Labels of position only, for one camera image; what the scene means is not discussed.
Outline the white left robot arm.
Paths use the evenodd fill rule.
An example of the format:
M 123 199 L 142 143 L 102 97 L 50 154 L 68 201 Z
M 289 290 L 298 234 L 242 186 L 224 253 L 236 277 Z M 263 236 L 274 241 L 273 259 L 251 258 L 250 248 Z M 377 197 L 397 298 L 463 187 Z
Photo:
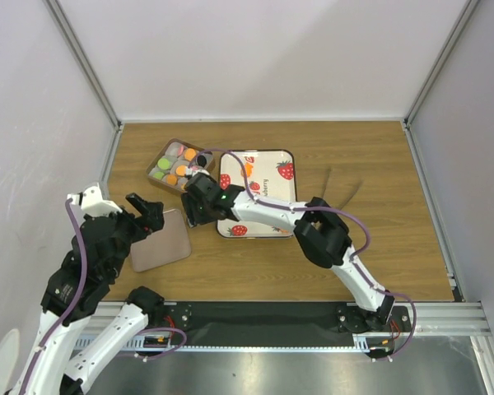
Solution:
M 96 186 L 68 195 L 72 248 L 48 280 L 35 342 L 11 394 L 85 394 L 126 342 L 163 324 L 163 297 L 140 286 L 130 292 L 114 321 L 71 357 L 98 304 L 119 278 L 132 245 L 164 227 L 161 202 L 148 202 L 136 193 L 126 200 L 135 213 L 105 199 Z

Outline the black sandwich cookie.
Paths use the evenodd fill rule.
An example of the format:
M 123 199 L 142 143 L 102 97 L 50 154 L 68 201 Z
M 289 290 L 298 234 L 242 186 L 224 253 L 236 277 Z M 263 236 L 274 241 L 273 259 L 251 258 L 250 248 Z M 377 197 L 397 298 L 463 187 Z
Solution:
M 198 166 L 205 167 L 207 165 L 207 157 L 205 155 L 198 155 L 196 163 Z

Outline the silver metal tongs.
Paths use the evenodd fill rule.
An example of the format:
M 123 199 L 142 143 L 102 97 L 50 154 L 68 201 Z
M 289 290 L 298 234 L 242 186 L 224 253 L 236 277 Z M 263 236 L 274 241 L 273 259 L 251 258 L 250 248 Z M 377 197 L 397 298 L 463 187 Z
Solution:
M 357 195 L 363 184 L 362 177 L 344 174 L 330 166 L 326 169 L 320 197 L 331 207 L 342 210 Z

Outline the orange waffle round cookie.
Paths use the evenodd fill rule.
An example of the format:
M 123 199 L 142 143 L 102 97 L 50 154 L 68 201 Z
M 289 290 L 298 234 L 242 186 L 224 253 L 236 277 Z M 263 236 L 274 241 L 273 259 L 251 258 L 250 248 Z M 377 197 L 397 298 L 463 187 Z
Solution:
M 184 158 L 187 161 L 191 161 L 197 154 L 198 154 L 198 152 L 196 150 L 194 150 L 193 148 L 187 148 L 184 151 Z

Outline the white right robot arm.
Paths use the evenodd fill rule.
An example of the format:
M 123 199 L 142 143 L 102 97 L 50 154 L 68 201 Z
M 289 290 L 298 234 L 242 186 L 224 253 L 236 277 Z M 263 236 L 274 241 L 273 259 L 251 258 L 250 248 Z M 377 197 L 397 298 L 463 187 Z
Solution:
M 358 257 L 341 212 L 315 197 L 310 202 L 286 202 L 252 197 L 242 187 L 222 191 L 215 207 L 221 219 L 278 227 L 294 234 L 305 257 L 332 271 L 351 292 L 362 311 L 363 323 L 380 331 L 392 321 L 394 297 Z

